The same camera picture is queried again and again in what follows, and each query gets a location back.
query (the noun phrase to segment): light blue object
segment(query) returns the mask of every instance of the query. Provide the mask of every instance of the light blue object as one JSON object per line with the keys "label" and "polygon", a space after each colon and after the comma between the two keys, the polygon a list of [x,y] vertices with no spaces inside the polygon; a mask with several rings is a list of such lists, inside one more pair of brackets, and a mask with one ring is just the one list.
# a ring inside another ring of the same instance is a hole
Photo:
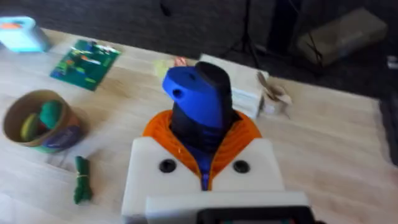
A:
{"label": "light blue object", "polygon": [[[3,29],[3,23],[16,23],[21,28]],[[45,52],[50,48],[47,36],[26,16],[0,17],[0,42],[13,52]]]}

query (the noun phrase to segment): tripod stand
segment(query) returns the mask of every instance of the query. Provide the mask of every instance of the tripod stand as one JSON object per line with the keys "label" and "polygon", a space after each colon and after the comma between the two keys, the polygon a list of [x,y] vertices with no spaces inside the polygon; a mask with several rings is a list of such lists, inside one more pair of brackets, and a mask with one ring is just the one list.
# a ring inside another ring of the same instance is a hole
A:
{"label": "tripod stand", "polygon": [[249,34],[250,7],[251,7],[251,0],[246,0],[242,37],[239,40],[237,40],[232,46],[230,46],[225,52],[220,54],[220,57],[225,58],[228,55],[228,53],[230,53],[232,50],[237,50],[242,53],[247,53],[248,49],[253,59],[254,65],[256,66],[257,69],[260,69],[259,59],[257,57],[256,51],[254,50],[253,42]]}

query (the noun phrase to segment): dark floor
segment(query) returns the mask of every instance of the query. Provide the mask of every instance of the dark floor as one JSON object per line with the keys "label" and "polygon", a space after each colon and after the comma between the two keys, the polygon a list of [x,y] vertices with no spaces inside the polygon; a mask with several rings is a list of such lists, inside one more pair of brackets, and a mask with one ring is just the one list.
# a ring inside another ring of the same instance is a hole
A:
{"label": "dark floor", "polygon": [[[171,17],[162,14],[159,1],[0,0],[0,16],[27,15],[45,28],[191,58],[219,55],[241,35],[244,0],[163,0]],[[251,35],[265,44],[274,0],[252,1]],[[389,25],[385,40],[324,68],[318,78],[271,58],[261,57],[262,68],[273,76],[376,98],[398,89],[398,70],[386,66],[387,54],[398,55],[398,1],[306,0],[303,12],[320,26],[360,6]],[[298,33],[311,29],[300,24]],[[248,55],[231,53],[228,59],[253,66]]]}

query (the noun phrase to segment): circuit board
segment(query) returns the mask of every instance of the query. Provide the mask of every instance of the circuit board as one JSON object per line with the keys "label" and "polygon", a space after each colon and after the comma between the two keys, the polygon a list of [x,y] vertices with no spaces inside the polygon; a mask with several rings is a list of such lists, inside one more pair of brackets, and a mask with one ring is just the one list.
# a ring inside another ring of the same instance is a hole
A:
{"label": "circuit board", "polygon": [[119,54],[111,47],[78,40],[50,76],[94,91]]}

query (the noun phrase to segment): orange plastic piece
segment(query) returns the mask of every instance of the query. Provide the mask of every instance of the orange plastic piece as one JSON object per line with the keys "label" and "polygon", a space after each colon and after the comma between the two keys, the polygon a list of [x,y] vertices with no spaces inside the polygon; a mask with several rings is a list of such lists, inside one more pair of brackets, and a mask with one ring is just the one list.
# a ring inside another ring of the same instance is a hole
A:
{"label": "orange plastic piece", "polygon": [[21,25],[19,25],[18,23],[14,23],[14,22],[3,22],[1,24],[1,28],[2,29],[20,29]]}
{"label": "orange plastic piece", "polygon": [[[169,126],[173,111],[167,110],[157,114],[147,124],[143,136],[153,137],[169,153],[186,165],[198,177],[201,177],[195,158],[184,145],[174,136]],[[241,120],[236,121],[223,139],[211,162],[209,188],[217,176],[254,138],[261,138],[256,125],[243,113],[238,112]]]}

